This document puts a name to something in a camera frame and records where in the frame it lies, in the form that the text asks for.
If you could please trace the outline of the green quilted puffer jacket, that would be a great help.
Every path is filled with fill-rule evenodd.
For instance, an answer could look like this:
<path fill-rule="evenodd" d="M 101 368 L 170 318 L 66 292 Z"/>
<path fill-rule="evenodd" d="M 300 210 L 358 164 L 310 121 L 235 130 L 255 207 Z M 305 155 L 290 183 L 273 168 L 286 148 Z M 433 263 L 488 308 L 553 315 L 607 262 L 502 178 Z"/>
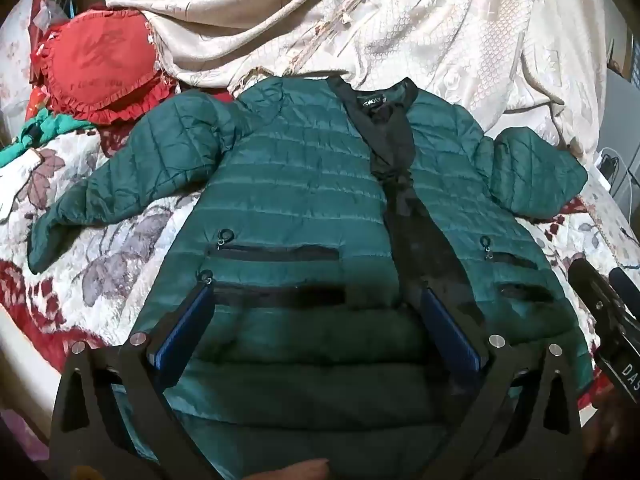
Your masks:
<path fill-rule="evenodd" d="M 587 387 L 577 315 L 525 227 L 586 181 L 533 130 L 488 136 L 407 79 L 358 91 L 274 77 L 230 103 L 190 90 L 153 108 L 35 222 L 27 261 L 47 270 L 81 228 L 200 184 L 136 322 L 214 291 L 167 395 L 188 435 L 226 479 L 314 458 L 337 479 L 415 479 L 469 396 L 408 279 L 508 344 L 557 344 Z"/>

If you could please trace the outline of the beige embroidered blanket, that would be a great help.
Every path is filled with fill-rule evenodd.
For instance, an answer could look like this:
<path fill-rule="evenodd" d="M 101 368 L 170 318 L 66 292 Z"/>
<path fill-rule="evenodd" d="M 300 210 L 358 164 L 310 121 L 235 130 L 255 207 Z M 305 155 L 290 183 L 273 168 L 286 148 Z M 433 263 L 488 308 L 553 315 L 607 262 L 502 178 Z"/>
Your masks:
<path fill-rule="evenodd" d="M 166 73 L 240 94 L 269 76 L 410 78 L 490 136 L 532 128 L 592 162 L 606 87 L 603 0 L 106 0 L 151 24 Z"/>

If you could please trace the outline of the teal green cloth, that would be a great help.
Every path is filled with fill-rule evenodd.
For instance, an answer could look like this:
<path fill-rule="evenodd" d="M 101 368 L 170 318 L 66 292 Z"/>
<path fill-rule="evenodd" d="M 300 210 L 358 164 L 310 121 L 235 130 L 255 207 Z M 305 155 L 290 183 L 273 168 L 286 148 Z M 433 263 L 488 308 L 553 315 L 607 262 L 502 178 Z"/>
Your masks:
<path fill-rule="evenodd" d="M 66 114 L 55 114 L 47 108 L 43 108 L 24 123 L 21 132 L 10 145 L 2 148 L 0 167 L 9 165 L 30 148 L 41 148 L 62 134 L 94 128 L 96 126 L 92 122 L 76 119 Z"/>

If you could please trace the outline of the floral white red bedspread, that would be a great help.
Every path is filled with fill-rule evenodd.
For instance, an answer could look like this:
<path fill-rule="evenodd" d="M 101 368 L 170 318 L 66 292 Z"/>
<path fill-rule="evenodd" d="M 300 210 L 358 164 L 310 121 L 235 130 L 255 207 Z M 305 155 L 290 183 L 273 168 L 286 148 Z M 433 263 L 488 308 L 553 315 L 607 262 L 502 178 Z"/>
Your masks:
<path fill-rule="evenodd" d="M 255 85 L 240 94 L 232 94 L 224 88 L 190 86 L 166 73 L 163 67 L 162 70 L 176 82 L 175 93 L 163 102 L 183 92 L 196 90 L 220 102 L 230 103 Z M 274 77 L 338 77 L 346 81 L 337 74 L 325 77 L 269 76 L 256 84 Z M 41 148 L 30 148 L 9 165 L 1 167 L 2 307 L 54 368 L 64 367 L 77 341 L 85 341 L 91 347 L 119 346 L 133 333 L 152 330 L 159 321 L 149 330 L 136 329 L 137 318 L 163 260 L 202 194 L 200 184 L 192 184 L 174 195 L 157 200 L 141 214 L 126 220 L 108 226 L 81 228 L 63 255 L 47 270 L 32 272 L 27 261 L 29 235 L 35 222 L 66 191 L 89 177 L 121 150 L 132 129 L 146 114 L 135 122 L 95 125 L 94 129 L 62 134 Z M 499 133 L 507 128 L 521 127 L 526 126 L 509 126 Z M 588 181 L 588 169 L 593 161 L 587 164 L 566 146 L 551 145 L 570 152 L 585 168 Z M 533 236 L 532 227 L 537 222 L 553 218 L 525 222 L 526 230 L 543 252 L 541 241 Z M 559 268 L 546 258 L 560 283 Z M 588 333 L 585 315 L 576 310 L 568 298 L 567 288 L 560 285 L 585 337 L 592 364 L 591 384 L 594 377 L 591 355 L 594 338 Z M 577 388 L 587 390 L 590 384 Z"/>

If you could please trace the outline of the red ruffled pillow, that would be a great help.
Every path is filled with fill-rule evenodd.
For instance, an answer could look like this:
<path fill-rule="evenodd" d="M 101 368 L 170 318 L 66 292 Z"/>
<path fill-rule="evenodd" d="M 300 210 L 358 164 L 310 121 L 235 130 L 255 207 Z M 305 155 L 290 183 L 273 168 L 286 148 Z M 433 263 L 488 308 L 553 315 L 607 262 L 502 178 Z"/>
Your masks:
<path fill-rule="evenodd" d="M 34 83 L 58 114 L 107 126 L 135 122 L 175 93 L 151 26 L 136 10 L 89 10 L 52 26 L 32 51 Z"/>

